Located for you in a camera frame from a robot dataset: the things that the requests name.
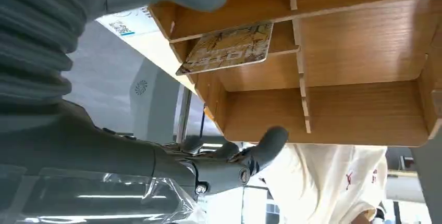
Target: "robotic arm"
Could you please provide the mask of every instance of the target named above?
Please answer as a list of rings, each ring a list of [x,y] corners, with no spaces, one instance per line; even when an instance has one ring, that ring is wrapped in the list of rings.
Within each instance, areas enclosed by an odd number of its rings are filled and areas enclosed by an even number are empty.
[[[193,198],[222,192],[245,185],[288,138],[283,128],[272,128],[258,146],[228,159],[194,156],[103,131],[84,109],[62,99],[71,91],[60,75],[72,66],[65,54],[75,51],[88,21],[162,0],[0,1],[0,195],[10,195],[0,197],[0,213],[22,211],[20,202],[31,197],[48,171],[171,178]],[[169,1],[211,11],[226,0]],[[2,185],[2,170],[17,169],[17,185]]]

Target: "plastic wrap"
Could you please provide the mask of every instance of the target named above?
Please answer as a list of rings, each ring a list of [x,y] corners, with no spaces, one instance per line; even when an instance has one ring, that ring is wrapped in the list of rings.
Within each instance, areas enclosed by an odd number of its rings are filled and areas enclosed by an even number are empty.
[[[205,213],[172,179],[0,165],[0,223],[196,223]]]

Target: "wooden desk organizer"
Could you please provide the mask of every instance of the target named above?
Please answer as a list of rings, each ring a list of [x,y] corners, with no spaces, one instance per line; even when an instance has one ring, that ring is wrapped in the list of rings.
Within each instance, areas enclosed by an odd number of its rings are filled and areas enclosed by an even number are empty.
[[[203,34],[274,22],[263,63],[189,75],[224,136],[420,146],[441,126],[442,0],[228,0],[150,7],[183,61]]]

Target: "wooden divider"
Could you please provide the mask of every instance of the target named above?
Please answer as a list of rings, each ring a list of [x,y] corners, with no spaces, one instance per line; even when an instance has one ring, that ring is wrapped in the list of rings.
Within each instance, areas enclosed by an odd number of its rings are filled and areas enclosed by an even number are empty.
[[[304,112],[304,118],[305,118],[305,129],[307,133],[312,132],[312,119],[310,117],[310,111],[309,111],[309,88],[307,87],[306,82],[306,68],[305,68],[305,59],[304,59],[304,51],[302,49],[303,40],[301,36],[301,28],[299,24],[298,19],[292,20],[292,28],[293,28],[293,36],[294,41],[300,45],[299,51],[296,53],[296,62],[298,64],[298,75],[299,75],[299,89],[301,93],[301,103],[302,103],[302,109]]]
[[[442,20],[434,33],[418,83],[429,139],[433,139],[442,127]]]
[[[227,118],[227,91],[214,72],[195,74],[197,83],[195,91],[213,118],[218,130],[224,133]]]

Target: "person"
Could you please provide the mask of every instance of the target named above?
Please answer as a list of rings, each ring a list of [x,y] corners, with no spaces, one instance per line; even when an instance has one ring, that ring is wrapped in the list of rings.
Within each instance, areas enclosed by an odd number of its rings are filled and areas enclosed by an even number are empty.
[[[286,223],[373,220],[385,196],[385,146],[286,144],[262,177]]]

